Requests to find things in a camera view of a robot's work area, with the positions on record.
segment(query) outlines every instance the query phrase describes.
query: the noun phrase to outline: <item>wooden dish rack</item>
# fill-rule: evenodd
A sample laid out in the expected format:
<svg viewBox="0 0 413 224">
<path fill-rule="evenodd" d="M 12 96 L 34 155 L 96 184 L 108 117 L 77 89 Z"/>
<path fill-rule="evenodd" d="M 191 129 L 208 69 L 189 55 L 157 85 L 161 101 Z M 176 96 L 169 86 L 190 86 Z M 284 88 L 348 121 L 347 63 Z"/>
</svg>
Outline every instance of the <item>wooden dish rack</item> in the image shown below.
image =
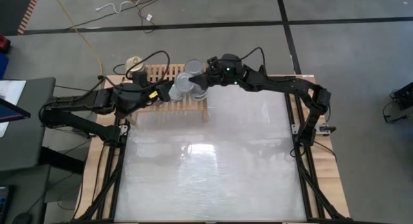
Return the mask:
<svg viewBox="0 0 413 224">
<path fill-rule="evenodd" d="M 169 65 L 169 71 L 165 75 L 164 79 L 175 79 L 175 77 L 184 71 L 184 64 Z M 166 65 L 147 65 L 146 71 L 148 72 L 148 80 L 150 82 L 156 82 L 161 79 L 163 72 L 166 69 Z M 136 120 L 138 113 L 143 112 L 171 112 L 171 111 L 201 111 L 202 121 L 208 122 L 208 109 L 207 98 L 203 101 L 197 102 L 191 99 L 188 94 L 184 95 L 184 98 L 178 102 L 165 102 L 161 105 L 152 105 L 146 108 L 141 108 L 132 114 L 132 119 Z"/>
</svg>

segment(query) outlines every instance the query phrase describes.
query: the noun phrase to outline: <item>white surface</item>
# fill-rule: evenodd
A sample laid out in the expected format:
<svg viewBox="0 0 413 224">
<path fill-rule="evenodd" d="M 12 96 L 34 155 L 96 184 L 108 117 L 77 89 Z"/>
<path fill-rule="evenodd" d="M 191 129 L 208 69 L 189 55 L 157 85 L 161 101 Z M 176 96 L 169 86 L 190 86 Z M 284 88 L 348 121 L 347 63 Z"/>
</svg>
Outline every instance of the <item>white surface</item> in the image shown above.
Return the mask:
<svg viewBox="0 0 413 224">
<path fill-rule="evenodd" d="M 16 105 L 26 81 L 0 81 L 0 98 Z M 8 122 L 0 123 L 0 137 L 5 135 Z"/>
<path fill-rule="evenodd" d="M 115 220 L 304 220 L 284 95 L 212 87 L 208 115 L 138 115 Z"/>
</svg>

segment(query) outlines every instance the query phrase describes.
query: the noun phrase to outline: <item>floor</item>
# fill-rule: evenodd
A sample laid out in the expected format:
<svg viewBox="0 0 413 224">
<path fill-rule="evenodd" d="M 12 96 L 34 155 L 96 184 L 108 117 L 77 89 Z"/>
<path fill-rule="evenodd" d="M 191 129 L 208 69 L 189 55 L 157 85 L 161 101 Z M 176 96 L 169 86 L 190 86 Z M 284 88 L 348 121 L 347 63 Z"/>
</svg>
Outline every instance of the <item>floor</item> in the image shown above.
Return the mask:
<svg viewBox="0 0 413 224">
<path fill-rule="evenodd" d="M 109 14 L 112 7 L 95 11 L 107 3 L 114 2 L 118 10 L 122 1 L 126 0 L 61 0 L 75 23 Z M 256 46 L 264 49 L 271 74 L 293 74 L 294 69 L 314 74 L 332 93 L 330 125 L 337 127 L 332 143 L 350 215 L 360 221 L 410 223 L 413 128 L 408 121 L 386 124 L 381 111 L 390 101 L 391 90 L 412 82 L 413 0 L 283 0 L 283 4 L 286 13 L 280 12 L 277 0 L 159 0 L 143 11 L 164 28 L 151 34 L 139 30 L 134 9 L 80 28 L 101 57 L 104 74 L 112 74 L 112 67 L 130 56 L 147 56 L 161 49 L 170 54 L 172 63 L 184 63 L 227 52 L 242 56 Z M 381 22 L 384 17 L 409 18 Z M 287 19 L 291 25 L 281 25 Z M 211 25 L 200 28 L 197 23 Z M 226 27 L 216 23 L 226 23 Z M 13 49 L 5 78 L 54 76 L 59 85 L 90 88 L 99 69 L 77 34 L 33 34 L 70 25 L 55 0 L 38 0 L 27 34 L 8 36 Z M 287 37 L 290 30 L 291 37 L 286 37 L 285 30 Z M 157 56 L 148 63 L 164 62 Z M 260 57 L 252 55 L 245 63 L 258 68 Z M 55 94 L 77 93 L 57 88 Z M 62 151 L 82 142 L 79 136 L 56 131 L 48 131 L 45 138 L 45 145 Z M 86 152 L 87 144 L 74 154 L 84 159 Z M 65 175 L 55 170 L 51 181 Z M 48 193 L 51 203 L 45 223 L 71 216 L 73 211 L 59 208 L 56 201 L 68 194 L 59 204 L 72 209 L 80 181 L 73 177 Z"/>
</svg>

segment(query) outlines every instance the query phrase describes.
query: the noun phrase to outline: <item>metal clamp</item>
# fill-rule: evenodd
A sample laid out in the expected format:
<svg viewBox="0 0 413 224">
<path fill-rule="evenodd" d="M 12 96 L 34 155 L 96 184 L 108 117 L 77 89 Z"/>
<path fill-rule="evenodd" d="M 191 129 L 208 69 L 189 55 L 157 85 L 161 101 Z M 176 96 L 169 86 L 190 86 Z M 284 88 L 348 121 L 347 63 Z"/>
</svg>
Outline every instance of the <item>metal clamp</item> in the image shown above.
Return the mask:
<svg viewBox="0 0 413 224">
<path fill-rule="evenodd" d="M 315 129 L 316 129 L 316 135 L 329 136 L 337 128 L 330 127 L 328 124 L 324 124 L 324 125 L 316 125 Z M 298 134 L 298 130 L 299 130 L 299 124 L 291 125 L 291 131 L 293 134 Z"/>
</svg>

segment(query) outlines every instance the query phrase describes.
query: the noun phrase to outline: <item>desk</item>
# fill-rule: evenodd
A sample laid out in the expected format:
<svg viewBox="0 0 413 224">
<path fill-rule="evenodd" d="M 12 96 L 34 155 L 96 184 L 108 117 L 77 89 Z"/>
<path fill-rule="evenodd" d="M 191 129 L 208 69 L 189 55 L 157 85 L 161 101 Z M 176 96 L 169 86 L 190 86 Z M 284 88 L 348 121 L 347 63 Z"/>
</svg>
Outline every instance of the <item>desk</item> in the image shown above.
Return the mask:
<svg viewBox="0 0 413 224">
<path fill-rule="evenodd" d="M 31 117 L 8 124 L 5 135 L 0 138 L 0 171 L 49 164 L 78 174 L 83 172 L 82 161 L 42 147 L 45 128 L 37 113 L 52 97 L 54 85 L 53 77 L 26 81 L 17 106 L 29 112 Z"/>
<path fill-rule="evenodd" d="M 5 224 L 11 224 L 18 214 L 27 212 L 30 206 L 46 192 L 49 173 L 50 166 L 48 165 L 13 172 L 0 172 L 0 185 L 13 185 L 14 187 Z M 31 224 L 43 223 L 44 204 L 45 197 L 43 196 L 30 209 Z"/>
<path fill-rule="evenodd" d="M 109 76 L 109 78 L 115 83 L 121 83 L 124 80 L 123 76 Z M 305 76 L 303 77 L 305 79 L 313 80 L 314 81 L 314 76 Z M 295 112 L 294 117 L 296 118 L 296 123 L 298 123 L 298 114 L 297 114 L 297 106 L 295 102 L 291 102 L 291 105 L 293 107 L 293 111 Z M 304 114 L 308 114 L 308 109 L 306 109 L 303 106 L 303 111 Z M 114 124 L 114 115 L 109 114 L 106 116 L 98 116 L 97 117 L 97 123 L 101 125 L 113 125 Z M 329 148 L 332 148 L 330 138 L 329 137 L 317 137 L 316 141 L 320 142 L 321 144 L 326 145 Z M 338 169 L 336 162 L 334 161 L 334 157 L 328 153 L 325 152 L 322 148 L 319 148 L 317 146 L 314 146 L 311 148 L 311 151 L 313 153 L 313 158 L 314 158 L 314 164 L 316 167 L 316 172 L 317 172 L 317 178 L 319 180 L 319 187 L 320 189 L 325 193 L 325 196 L 328 198 L 328 200 L 337 208 L 337 210 L 344 216 L 348 216 L 348 209 L 347 209 L 347 204 L 345 201 L 344 197 L 344 192 L 343 188 L 341 186 L 341 180 L 339 177 Z M 102 159 L 101 159 L 101 164 L 98 167 L 99 164 L 99 156 L 101 155 L 102 152 Z M 116 156 L 117 153 L 115 153 L 115 156 L 113 157 L 113 160 L 111 161 L 111 165 L 108 167 L 112 167 L 115 165 L 117 162 L 118 158 Z M 93 197 L 92 194 L 94 193 L 95 187 L 96 187 L 96 194 L 100 191 L 102 181 L 104 178 L 104 172 L 106 168 L 106 162 L 108 161 L 108 149 L 104 148 L 103 142 L 100 139 L 94 138 L 92 140 L 92 143 L 90 145 L 89 149 L 89 155 L 88 159 L 86 160 L 86 167 L 84 171 L 84 185 L 83 185 L 83 195 L 81 198 L 81 201 L 79 203 L 79 211 L 76 215 L 76 217 L 81 216 L 85 210 L 88 208 L 88 206 L 92 203 Z M 313 216 L 317 217 L 317 211 L 316 211 L 316 206 L 315 206 L 315 197 L 310 191 L 310 188 L 308 188 L 309 194 L 310 194 L 310 202 L 312 203 L 312 210 L 313 210 Z M 106 200 L 105 200 L 105 206 L 103 209 L 103 218 L 113 218 L 114 217 L 114 211 L 110 208 L 111 203 L 113 203 L 113 186 L 108 193 Z"/>
</svg>

